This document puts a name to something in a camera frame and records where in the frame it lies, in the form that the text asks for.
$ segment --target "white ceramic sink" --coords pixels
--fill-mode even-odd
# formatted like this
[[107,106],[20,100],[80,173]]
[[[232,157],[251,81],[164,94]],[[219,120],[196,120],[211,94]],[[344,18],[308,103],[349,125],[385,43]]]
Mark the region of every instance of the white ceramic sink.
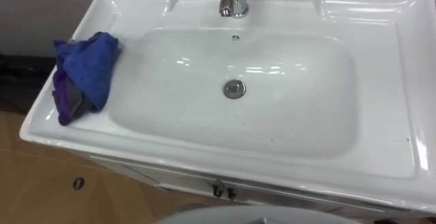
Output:
[[[223,94],[231,79],[247,87],[239,99]],[[126,43],[107,111],[162,138],[327,157],[356,143],[356,89],[354,60],[332,38],[159,29]]]
[[21,136],[436,212],[435,0],[248,2],[94,0],[73,38],[120,39],[105,109],[61,127],[49,79]]

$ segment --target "blue cloth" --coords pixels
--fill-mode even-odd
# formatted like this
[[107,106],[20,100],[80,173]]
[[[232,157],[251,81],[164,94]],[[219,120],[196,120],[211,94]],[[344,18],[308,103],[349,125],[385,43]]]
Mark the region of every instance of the blue cloth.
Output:
[[109,96],[118,39],[109,33],[99,32],[88,40],[74,44],[57,40],[54,47],[58,59],[63,60],[63,71],[93,104],[91,111],[101,111]]

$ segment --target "white cabinet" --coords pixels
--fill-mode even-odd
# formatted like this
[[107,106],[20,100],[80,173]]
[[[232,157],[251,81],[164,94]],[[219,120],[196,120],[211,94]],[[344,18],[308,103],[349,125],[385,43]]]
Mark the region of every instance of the white cabinet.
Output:
[[243,179],[214,176],[124,159],[74,153],[160,189],[175,189],[214,196],[215,188],[215,194],[217,192],[222,193],[216,194],[221,196],[221,198],[245,204],[307,208],[355,219],[387,219],[403,216],[420,217],[420,213],[375,206],[352,199],[306,193],[304,191],[250,182]]

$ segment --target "floor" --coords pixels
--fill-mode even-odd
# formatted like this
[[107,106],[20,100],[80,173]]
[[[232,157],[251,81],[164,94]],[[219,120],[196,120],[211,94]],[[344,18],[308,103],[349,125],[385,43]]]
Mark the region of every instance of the floor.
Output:
[[[67,151],[23,142],[23,119],[0,112],[0,224],[147,224],[186,203],[230,203],[160,191]],[[83,188],[75,190],[73,181],[80,177]]]

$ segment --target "chrome faucet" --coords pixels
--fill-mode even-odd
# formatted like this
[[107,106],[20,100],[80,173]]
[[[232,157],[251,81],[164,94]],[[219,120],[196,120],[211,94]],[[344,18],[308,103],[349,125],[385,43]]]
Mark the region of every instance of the chrome faucet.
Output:
[[248,14],[247,0],[221,0],[219,13],[223,17],[242,18]]

